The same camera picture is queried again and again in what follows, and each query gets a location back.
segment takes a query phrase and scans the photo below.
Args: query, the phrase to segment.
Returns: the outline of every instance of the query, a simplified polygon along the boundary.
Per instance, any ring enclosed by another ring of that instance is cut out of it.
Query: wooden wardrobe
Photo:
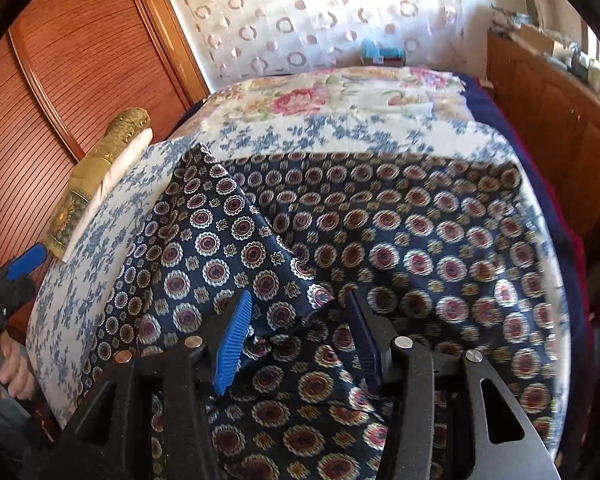
[[[145,108],[155,142],[208,94],[166,1],[33,0],[0,41],[0,266],[40,238],[120,111]],[[21,334],[29,312],[11,320]]]
[[[600,99],[507,38],[488,38],[495,101],[554,187],[568,225],[600,241]]]

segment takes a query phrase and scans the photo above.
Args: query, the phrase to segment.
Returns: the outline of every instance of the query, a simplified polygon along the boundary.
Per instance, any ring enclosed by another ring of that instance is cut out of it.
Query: metal screw head
[[[184,340],[187,348],[198,348],[202,345],[202,338],[199,335],[190,335]]]
[[[134,355],[129,350],[121,350],[116,352],[115,361],[120,364],[128,363]]]
[[[467,350],[464,355],[466,355],[466,358],[472,363],[479,363],[482,361],[482,354],[473,348]]]
[[[413,346],[413,341],[410,337],[407,337],[405,335],[399,335],[397,338],[394,339],[394,344],[398,348],[407,349]]]

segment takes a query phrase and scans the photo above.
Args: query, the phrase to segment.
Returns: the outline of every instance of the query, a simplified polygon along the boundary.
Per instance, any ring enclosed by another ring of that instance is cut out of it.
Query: wooden dresser
[[[565,220],[591,238],[600,225],[600,100],[571,74],[495,35],[487,73],[496,103],[554,186]]]

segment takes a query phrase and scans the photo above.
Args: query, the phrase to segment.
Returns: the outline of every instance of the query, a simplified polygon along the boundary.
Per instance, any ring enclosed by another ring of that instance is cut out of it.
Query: white pillow
[[[117,186],[122,177],[126,175],[126,172],[136,165],[138,160],[144,155],[144,152],[153,138],[154,133],[151,128],[145,128],[128,144],[118,158],[113,161],[111,168],[102,179],[100,187],[93,194],[87,209],[82,215],[82,218],[80,218],[78,225],[75,227],[69,243],[66,245],[64,255],[62,256],[62,261],[64,263],[67,263],[71,258],[71,253],[74,251],[78,240],[93,217],[96,216],[104,199],[109,195],[113,188]]]

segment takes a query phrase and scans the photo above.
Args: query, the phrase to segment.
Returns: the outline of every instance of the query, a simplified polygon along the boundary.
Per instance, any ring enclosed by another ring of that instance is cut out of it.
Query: human hand
[[[20,355],[20,346],[3,332],[0,336],[0,350],[4,356],[0,366],[0,382],[14,399],[29,399],[35,390],[36,381],[29,372],[29,362]]]

